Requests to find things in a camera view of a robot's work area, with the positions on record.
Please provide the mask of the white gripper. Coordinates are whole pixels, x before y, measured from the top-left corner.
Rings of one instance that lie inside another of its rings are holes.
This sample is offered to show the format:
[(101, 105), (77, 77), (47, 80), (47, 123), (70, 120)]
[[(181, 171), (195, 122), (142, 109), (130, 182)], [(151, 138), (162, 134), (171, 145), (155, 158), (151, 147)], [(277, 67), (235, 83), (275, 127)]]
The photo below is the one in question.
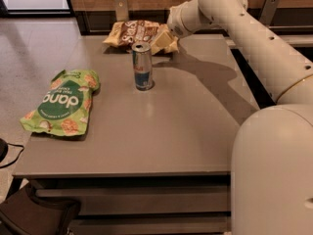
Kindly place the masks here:
[(171, 53), (178, 50), (177, 37), (183, 36), (180, 11), (181, 8), (179, 6), (173, 6), (170, 8), (167, 25), (162, 24), (160, 26), (156, 36), (150, 43), (153, 55), (160, 51), (163, 51), (164, 53)]

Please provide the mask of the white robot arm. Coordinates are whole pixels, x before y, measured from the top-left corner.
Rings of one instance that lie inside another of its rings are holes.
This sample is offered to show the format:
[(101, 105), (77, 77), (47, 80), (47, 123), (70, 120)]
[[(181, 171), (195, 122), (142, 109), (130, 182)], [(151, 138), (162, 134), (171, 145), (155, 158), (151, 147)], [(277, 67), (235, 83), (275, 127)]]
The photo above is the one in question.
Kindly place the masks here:
[(217, 24), (274, 106), (249, 117), (231, 160), (232, 235), (313, 235), (313, 63), (246, 9), (247, 0), (191, 0), (170, 9), (179, 38)]

